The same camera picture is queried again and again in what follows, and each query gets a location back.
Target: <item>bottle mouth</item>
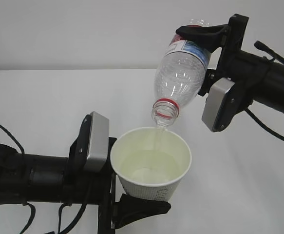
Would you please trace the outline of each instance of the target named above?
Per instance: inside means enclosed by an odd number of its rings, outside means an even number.
[[[152,107],[152,118],[158,126],[169,126],[179,115],[179,106],[168,98],[161,98]]]

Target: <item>cable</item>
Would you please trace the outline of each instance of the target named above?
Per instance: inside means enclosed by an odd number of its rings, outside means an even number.
[[[25,227],[21,230],[21,232],[19,234],[23,234],[29,228],[29,226],[34,221],[34,218],[35,218],[35,215],[36,215],[36,208],[33,204],[25,202],[23,204],[23,206],[29,206],[30,207],[30,216],[29,216],[29,220],[26,223]]]
[[[84,201],[81,204],[81,207],[80,207],[77,215],[75,216],[73,221],[63,231],[59,232],[58,234],[67,234],[79,222],[79,220],[82,217],[82,215],[83,215],[83,213],[85,211],[85,208],[87,207],[87,204],[88,204],[88,199],[89,199],[89,196],[90,196],[90,193],[91,193],[92,181],[93,180],[90,178],[89,187],[87,189],[87,192],[86,192],[85,197],[84,197]]]
[[[2,125],[0,125],[0,129],[2,129],[14,142],[15,144],[17,144],[17,146],[19,147],[20,151],[21,151],[21,156],[22,159],[25,159],[25,151],[24,148],[22,147],[22,145],[16,140],[16,138],[6,129],[4,128]]]
[[[270,49],[267,45],[265,45],[264,43],[260,42],[259,40],[257,40],[254,43],[255,48],[257,48],[258,50],[267,52],[269,55],[271,55],[273,57],[273,59],[271,59],[271,61],[274,60],[278,60],[279,62],[281,62],[284,65],[284,57],[280,56],[279,54],[277,54],[275,51],[273,51],[272,49]]]
[[[269,127],[267,127],[265,124],[263,124],[248,108],[245,109],[245,112],[251,117],[253,118],[253,120],[261,127],[263,128],[265,131],[267,131],[268,133],[272,134],[273,136],[277,137],[278,139],[284,141],[284,136],[278,134],[277,132],[271,130]]]
[[[62,220],[63,209],[66,206],[72,206],[72,204],[71,203],[63,203],[63,204],[61,204],[61,206],[58,209],[58,233],[60,233],[60,224],[61,224],[61,220]]]

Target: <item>white table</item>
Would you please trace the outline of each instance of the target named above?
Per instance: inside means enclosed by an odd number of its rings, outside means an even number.
[[[91,111],[110,119],[111,137],[153,125],[154,72],[0,71],[0,124],[11,130],[26,153],[68,156],[83,117]],[[284,143],[245,113],[224,132],[211,133],[201,121],[204,103],[205,97],[197,97],[171,128],[193,154],[192,167],[170,200],[172,209],[117,234],[284,234]],[[258,103],[251,108],[284,134],[283,114]],[[17,148],[1,131],[0,143]],[[118,184],[118,198],[122,192]],[[27,233],[55,231],[59,204],[35,205],[37,215]],[[78,209],[64,209],[62,227]],[[28,217],[27,207],[0,206],[0,234],[19,233]],[[71,233],[96,232],[97,206],[91,205]]]

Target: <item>plastic bottle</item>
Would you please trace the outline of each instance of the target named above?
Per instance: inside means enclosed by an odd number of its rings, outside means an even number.
[[[203,20],[191,20],[192,27],[208,27]],[[199,92],[206,74],[210,52],[175,35],[157,68],[154,82],[156,102],[152,119],[158,127],[174,123],[182,107]]]

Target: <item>paper cup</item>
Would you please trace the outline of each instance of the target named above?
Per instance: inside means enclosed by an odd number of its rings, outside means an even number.
[[[111,164],[127,194],[168,201],[190,168],[191,152],[179,135],[158,131],[144,127],[125,133],[113,145]]]

